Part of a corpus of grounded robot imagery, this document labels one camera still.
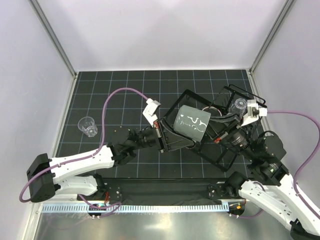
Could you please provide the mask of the green grey mug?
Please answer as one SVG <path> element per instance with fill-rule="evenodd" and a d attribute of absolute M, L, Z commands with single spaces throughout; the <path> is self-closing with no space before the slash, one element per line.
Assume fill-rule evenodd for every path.
<path fill-rule="evenodd" d="M 176 115 L 173 130 L 196 142 L 200 142 L 206 132 L 211 114 L 209 112 L 183 105 Z"/>

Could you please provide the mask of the small clear faceted glass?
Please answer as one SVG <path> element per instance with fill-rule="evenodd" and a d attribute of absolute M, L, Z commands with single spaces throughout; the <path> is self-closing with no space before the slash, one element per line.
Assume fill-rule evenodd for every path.
<path fill-rule="evenodd" d="M 248 107 L 247 100 L 244 98 L 236 99 L 228 109 L 228 113 L 238 115 L 240 118 L 246 113 Z"/>

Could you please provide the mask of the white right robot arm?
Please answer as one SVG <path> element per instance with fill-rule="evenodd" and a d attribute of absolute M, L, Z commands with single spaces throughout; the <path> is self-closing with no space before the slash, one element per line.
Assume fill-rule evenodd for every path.
<path fill-rule="evenodd" d="M 234 172 L 213 190 L 220 197 L 243 198 L 273 216 L 294 240 L 320 238 L 320 209 L 297 186 L 296 176 L 282 163 L 286 155 L 283 143 L 273 131 L 252 138 L 247 125 L 259 122 L 264 114 L 247 113 L 211 117 L 207 132 L 215 143 L 226 144 L 251 161 L 252 179 Z"/>

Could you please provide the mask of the clear plastic cup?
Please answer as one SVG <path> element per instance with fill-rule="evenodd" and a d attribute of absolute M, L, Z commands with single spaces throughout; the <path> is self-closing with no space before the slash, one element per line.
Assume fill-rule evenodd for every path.
<path fill-rule="evenodd" d="M 98 133 L 95 120 L 92 117 L 85 116 L 78 121 L 78 129 L 89 138 L 94 137 Z"/>

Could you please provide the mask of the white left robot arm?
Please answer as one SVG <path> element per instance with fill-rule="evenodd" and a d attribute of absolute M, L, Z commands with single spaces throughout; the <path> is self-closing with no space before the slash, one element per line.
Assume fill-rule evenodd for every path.
<path fill-rule="evenodd" d="M 101 200 L 106 187 L 100 176 L 84 177 L 85 173 L 123 166 L 136 157 L 135 151 L 157 148 L 159 152 L 172 152 L 192 148 L 195 140 L 175 131 L 165 119 L 154 122 L 140 131 L 120 127 L 112 136 L 112 142 L 98 149 L 65 157 L 49 158 L 38 155 L 28 170 L 30 202 L 40 203 L 56 195 L 77 194 Z"/>

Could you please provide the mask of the red skull mug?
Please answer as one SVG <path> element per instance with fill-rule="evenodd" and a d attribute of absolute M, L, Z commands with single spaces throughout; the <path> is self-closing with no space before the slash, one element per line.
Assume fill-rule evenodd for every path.
<path fill-rule="evenodd" d="M 202 111 L 210 113 L 211 117 L 221 117 L 222 113 L 219 109 L 214 106 L 207 106 L 202 109 Z"/>

